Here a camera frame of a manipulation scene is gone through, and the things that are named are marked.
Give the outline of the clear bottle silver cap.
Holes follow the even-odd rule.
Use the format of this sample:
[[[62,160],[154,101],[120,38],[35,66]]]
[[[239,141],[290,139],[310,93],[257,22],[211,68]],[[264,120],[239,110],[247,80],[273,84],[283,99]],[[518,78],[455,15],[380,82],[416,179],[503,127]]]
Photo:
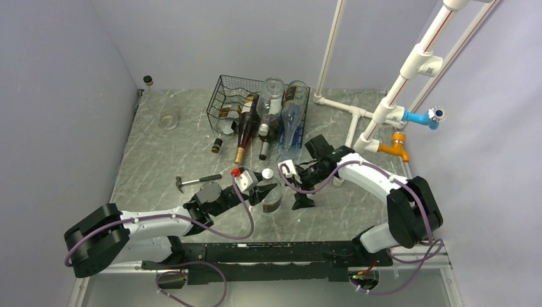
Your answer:
[[[258,182],[258,185],[267,185],[276,183],[277,187],[271,191],[267,197],[259,203],[263,214],[273,214],[279,209],[283,202],[283,184],[275,176],[274,171],[271,168],[265,168],[261,172],[262,179]]]

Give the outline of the clear bottle dark neck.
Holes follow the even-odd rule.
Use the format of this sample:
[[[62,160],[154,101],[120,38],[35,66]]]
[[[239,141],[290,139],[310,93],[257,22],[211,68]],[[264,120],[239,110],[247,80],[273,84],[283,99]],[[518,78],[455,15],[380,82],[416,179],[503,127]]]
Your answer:
[[[284,81],[278,77],[264,80],[257,105],[257,113],[261,118],[258,129],[260,137],[265,138],[269,134],[270,122],[280,117],[285,90]]]

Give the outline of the clear bottle blue medallion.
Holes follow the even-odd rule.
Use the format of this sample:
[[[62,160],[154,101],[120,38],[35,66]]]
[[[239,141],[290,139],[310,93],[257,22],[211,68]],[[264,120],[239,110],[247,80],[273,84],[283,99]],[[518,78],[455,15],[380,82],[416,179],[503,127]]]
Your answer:
[[[177,128],[180,119],[174,108],[171,97],[164,91],[154,85],[152,76],[145,75],[143,82],[147,85],[148,100],[150,105],[155,108],[156,122],[163,130],[173,130]]]

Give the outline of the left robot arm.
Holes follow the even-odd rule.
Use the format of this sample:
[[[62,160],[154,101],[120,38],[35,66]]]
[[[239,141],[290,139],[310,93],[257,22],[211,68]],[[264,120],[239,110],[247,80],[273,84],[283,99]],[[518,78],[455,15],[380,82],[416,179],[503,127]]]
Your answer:
[[[212,217],[237,205],[257,205],[277,184],[253,184],[244,189],[232,184],[205,184],[187,203],[172,209],[131,212],[108,203],[69,228],[64,234],[68,253],[64,265],[77,278],[95,275],[112,264],[150,261],[169,269],[185,257],[181,238],[209,231],[242,240],[250,235],[229,235],[213,229]]]

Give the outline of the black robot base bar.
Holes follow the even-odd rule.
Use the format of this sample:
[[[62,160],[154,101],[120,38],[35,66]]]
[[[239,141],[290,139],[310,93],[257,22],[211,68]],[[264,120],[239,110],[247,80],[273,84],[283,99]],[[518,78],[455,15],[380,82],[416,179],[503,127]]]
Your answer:
[[[161,262],[143,261],[146,271],[179,270],[187,284],[226,281],[325,279],[346,282],[356,268],[390,267],[386,251],[368,253],[350,240],[255,243],[183,243],[181,253]]]

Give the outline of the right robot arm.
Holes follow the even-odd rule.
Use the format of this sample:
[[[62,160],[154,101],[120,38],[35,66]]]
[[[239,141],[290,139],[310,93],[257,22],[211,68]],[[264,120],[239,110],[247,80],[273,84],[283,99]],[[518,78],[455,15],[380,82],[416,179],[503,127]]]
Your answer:
[[[442,226],[443,218],[427,180],[386,171],[350,147],[334,148],[322,135],[309,140],[306,149],[313,158],[308,167],[291,160],[278,165],[281,177],[294,191],[315,194],[333,178],[340,178],[363,188],[386,206],[387,222],[364,230],[353,240],[356,263],[368,265],[384,249],[412,248],[422,241],[434,241],[433,232]]]

